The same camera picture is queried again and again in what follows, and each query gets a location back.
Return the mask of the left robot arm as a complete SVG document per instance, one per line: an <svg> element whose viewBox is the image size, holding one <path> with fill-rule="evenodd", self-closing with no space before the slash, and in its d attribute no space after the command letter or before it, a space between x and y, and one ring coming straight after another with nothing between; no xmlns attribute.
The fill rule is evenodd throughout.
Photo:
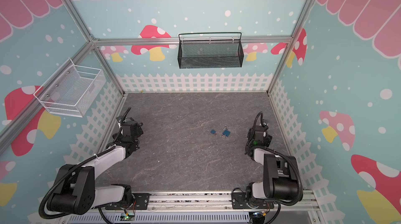
<svg viewBox="0 0 401 224"><path fill-rule="evenodd" d="M90 209L107 205L122 209L132 207L135 200L131 186L96 187L95 184L102 173L139 149L138 139L142 134L142 123L134 120L121 123L119 132L105 151L79 164L62 166L40 203L39 215L44 219L55 219L70 214L83 215Z"/></svg>

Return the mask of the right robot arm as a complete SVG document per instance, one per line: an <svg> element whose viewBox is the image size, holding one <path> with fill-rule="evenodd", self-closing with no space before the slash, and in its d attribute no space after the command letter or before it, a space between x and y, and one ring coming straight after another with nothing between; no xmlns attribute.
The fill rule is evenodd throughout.
<svg viewBox="0 0 401 224"><path fill-rule="evenodd" d="M303 186L295 157L269 148L272 136L267 126L250 128L245 154L263 166L261 182L246 187L246 202L256 208L263 202L293 206L303 198Z"/></svg>

